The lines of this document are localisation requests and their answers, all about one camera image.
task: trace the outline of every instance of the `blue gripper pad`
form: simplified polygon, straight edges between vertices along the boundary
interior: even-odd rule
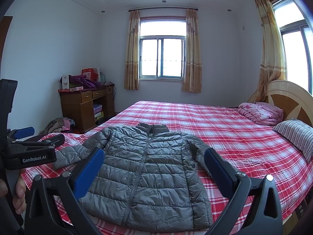
[[[23,139],[29,136],[33,136],[34,134],[35,134],[34,127],[27,127],[27,128],[16,130],[14,137],[16,139]]]
[[[103,164],[103,160],[104,151],[102,149],[98,149],[85,165],[84,169],[80,172],[79,176],[74,182],[73,194],[76,200],[86,195],[95,176]]]
[[[204,152],[204,163],[221,194],[224,197],[231,199],[234,196],[233,182],[227,174],[226,170],[223,168],[223,162],[225,161],[220,156],[217,159],[216,156],[212,153],[213,151],[215,150],[208,148]]]

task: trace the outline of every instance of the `window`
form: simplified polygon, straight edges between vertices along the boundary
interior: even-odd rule
[[[275,3],[274,11],[284,42],[287,80],[312,94],[312,31],[292,0]]]
[[[182,80],[186,50],[185,21],[140,24],[140,79]]]

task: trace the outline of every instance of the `bed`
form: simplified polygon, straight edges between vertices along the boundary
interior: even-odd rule
[[[313,98],[304,89],[288,82],[271,82],[267,89],[266,101],[284,110],[284,118],[298,118],[312,125]],[[313,185],[313,162],[309,164],[293,144],[272,130],[270,126],[253,123],[237,112],[236,108],[208,107],[191,104],[175,104],[139,101],[119,113],[116,117],[83,135],[64,134],[65,146],[82,144],[90,135],[111,125],[132,125],[139,122],[166,124],[172,131],[183,131],[201,138],[213,147],[233,166],[250,177],[274,176],[282,207],[282,217],[286,219],[305,198]],[[24,174],[28,187],[33,178],[41,174],[44,178],[59,176],[69,166],[54,171],[51,164],[32,167]],[[200,176],[212,204],[213,219],[219,217],[228,199],[222,197],[212,179],[198,168]],[[62,202],[57,198],[57,206],[64,221],[70,222]],[[231,234],[237,232],[248,213],[252,199],[248,198]],[[149,232],[129,230],[92,217],[103,234],[150,235]],[[188,232],[204,234],[205,231]]]

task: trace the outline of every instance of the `wooden headboard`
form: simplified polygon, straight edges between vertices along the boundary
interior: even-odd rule
[[[287,80],[270,82],[265,102],[280,107],[284,111],[284,120],[296,118],[313,125],[313,97],[295,83]]]

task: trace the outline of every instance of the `jacket collar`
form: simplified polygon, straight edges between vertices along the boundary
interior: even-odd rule
[[[136,128],[142,130],[146,133],[161,133],[161,132],[169,132],[169,129],[166,125],[150,125],[146,123],[139,123]]]

